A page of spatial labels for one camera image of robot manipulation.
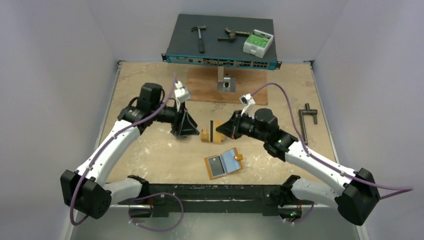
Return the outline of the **single gold credit card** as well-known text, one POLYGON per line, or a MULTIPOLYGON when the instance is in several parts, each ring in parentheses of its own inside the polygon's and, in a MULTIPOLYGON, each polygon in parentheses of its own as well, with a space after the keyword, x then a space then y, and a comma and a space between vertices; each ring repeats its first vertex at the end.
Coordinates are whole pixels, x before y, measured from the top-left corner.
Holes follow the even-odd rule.
POLYGON ((221 126, 223 122, 221 120, 210 120, 209 122, 209 141, 215 144, 222 144, 225 140, 225 136, 217 131, 217 127, 221 126))

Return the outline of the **orange leather card holder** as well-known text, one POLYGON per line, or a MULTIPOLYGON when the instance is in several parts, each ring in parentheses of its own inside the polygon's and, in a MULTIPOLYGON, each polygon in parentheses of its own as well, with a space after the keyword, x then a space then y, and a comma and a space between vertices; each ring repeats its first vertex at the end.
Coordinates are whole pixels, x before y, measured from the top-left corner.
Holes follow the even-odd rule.
POLYGON ((238 173, 244 169, 242 160, 244 159, 244 156, 240 154, 236 147, 231 148, 221 154, 212 155, 204 158, 205 166, 207 169, 207 174, 210 180, 215 180, 218 178, 222 178, 228 175, 232 175, 235 173, 238 173), (211 169, 208 163, 209 158, 220 156, 223 168, 225 173, 223 175, 213 177, 211 173, 211 169))

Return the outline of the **single black VIP card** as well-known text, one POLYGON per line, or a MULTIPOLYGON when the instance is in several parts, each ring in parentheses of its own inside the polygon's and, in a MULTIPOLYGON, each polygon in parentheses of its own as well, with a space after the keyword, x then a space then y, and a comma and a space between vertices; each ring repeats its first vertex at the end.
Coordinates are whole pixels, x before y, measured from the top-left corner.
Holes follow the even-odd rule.
POLYGON ((208 164, 213 177, 218 177, 225 173, 220 156, 209 158, 208 164))

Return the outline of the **gold credit card stack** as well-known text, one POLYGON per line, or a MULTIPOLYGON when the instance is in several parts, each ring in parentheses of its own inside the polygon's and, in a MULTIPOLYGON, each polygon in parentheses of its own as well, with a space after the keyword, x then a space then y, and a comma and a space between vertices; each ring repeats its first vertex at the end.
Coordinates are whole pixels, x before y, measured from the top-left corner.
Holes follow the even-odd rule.
POLYGON ((203 128, 200 133, 200 140, 203 143, 210 143, 211 142, 211 133, 208 128, 203 128))

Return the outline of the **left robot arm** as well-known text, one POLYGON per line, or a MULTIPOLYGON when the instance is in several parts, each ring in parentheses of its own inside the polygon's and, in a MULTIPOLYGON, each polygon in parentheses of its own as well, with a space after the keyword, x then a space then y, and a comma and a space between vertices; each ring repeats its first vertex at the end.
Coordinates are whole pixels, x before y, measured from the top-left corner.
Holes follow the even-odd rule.
POLYGON ((129 175, 124 180, 108 182, 108 177, 126 150, 154 122, 167 123, 176 138, 198 136, 197 123, 185 102, 191 99, 189 89, 174 80, 169 93, 160 84, 142 85, 139 96, 130 100, 119 113, 111 131, 91 156, 76 170, 65 170, 60 177, 64 203, 70 208, 70 220, 77 210, 93 219, 101 218, 110 206, 134 201, 146 203, 150 196, 149 182, 129 175))

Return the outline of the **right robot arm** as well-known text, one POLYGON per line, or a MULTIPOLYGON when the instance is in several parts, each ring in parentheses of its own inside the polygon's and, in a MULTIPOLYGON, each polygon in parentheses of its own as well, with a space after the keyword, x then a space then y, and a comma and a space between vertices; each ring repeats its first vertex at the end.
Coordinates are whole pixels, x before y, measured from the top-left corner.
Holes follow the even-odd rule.
POLYGON ((236 110, 216 131, 233 140, 242 136, 259 140, 272 157, 322 181, 316 183, 291 176, 280 191, 282 200, 288 204, 296 200, 319 203, 336 209, 351 224, 362 226, 381 199, 369 170, 345 167, 304 147, 297 137, 280 128, 277 117, 268 108, 256 110, 253 117, 236 110))

